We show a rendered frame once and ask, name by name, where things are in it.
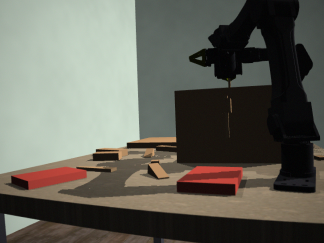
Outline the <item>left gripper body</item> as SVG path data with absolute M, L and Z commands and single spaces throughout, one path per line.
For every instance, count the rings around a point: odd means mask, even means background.
M 220 67 L 219 67 L 220 64 Z M 236 75 L 242 75 L 242 59 L 237 59 L 236 66 L 236 58 L 235 61 L 230 65 L 223 65 L 218 60 L 214 61 L 214 76 L 217 79 L 228 79 L 228 78 L 236 78 Z

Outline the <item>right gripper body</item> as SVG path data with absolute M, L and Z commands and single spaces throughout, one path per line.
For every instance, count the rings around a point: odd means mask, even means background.
M 211 56 L 211 48 L 205 48 L 205 67 L 211 67 L 211 64 L 215 64 L 218 61 L 218 56 Z

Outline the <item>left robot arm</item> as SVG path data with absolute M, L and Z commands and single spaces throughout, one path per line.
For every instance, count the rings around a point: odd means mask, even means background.
M 237 52 L 249 43 L 255 27 L 261 30 L 272 87 L 267 127 L 274 142 L 281 142 L 281 170 L 273 189 L 315 193 L 314 144 L 310 141 L 320 141 L 320 135 L 302 84 L 295 46 L 299 7 L 299 0 L 246 0 L 236 19 L 219 25 L 213 35 L 220 68 L 220 63 L 228 66 L 234 61 L 237 66 Z

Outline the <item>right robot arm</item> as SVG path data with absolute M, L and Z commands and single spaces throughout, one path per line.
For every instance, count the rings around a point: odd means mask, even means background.
M 218 56 L 218 49 L 216 48 L 214 34 L 208 37 L 208 40 L 211 42 L 214 48 L 211 48 L 211 56 Z M 298 43 L 295 45 L 298 67 L 301 81 L 308 75 L 309 71 L 313 67 L 313 62 L 307 53 L 303 44 Z M 241 59 L 241 62 L 244 64 L 269 61 L 267 48 L 255 48 L 255 47 L 246 47 L 242 52 L 236 52 L 237 59 Z

